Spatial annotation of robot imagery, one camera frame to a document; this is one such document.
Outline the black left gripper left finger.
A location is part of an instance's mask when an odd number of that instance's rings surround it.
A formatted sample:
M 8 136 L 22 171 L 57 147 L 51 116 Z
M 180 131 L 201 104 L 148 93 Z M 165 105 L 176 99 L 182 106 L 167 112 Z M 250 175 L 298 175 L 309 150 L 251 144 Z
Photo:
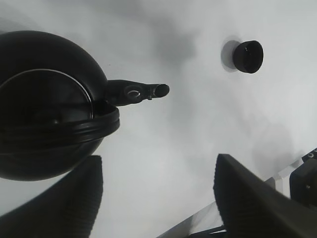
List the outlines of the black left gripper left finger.
M 88 238 L 103 195 L 100 156 L 90 156 L 56 184 L 0 218 L 2 238 Z

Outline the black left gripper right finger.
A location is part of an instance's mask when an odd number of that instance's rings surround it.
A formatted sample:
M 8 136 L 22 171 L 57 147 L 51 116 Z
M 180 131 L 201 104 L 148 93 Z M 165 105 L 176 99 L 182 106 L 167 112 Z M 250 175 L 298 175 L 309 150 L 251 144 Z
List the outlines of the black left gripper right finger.
M 229 238 L 315 238 L 317 213 L 259 179 L 229 154 L 216 160 L 214 197 Z

